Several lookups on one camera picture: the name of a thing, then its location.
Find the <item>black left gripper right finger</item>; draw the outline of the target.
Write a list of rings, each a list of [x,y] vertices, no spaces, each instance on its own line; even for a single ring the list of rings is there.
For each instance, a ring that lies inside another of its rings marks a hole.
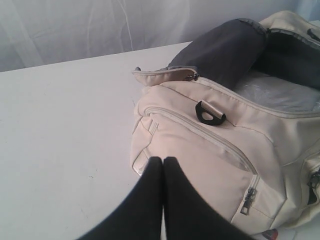
[[[251,240],[212,209],[187,179],[175,157],[163,161],[164,220],[168,240]]]

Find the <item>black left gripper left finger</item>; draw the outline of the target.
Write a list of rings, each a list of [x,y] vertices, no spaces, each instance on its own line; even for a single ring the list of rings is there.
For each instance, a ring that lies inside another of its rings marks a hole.
[[[159,240],[163,218],[163,163],[151,157],[122,203],[81,240]]]

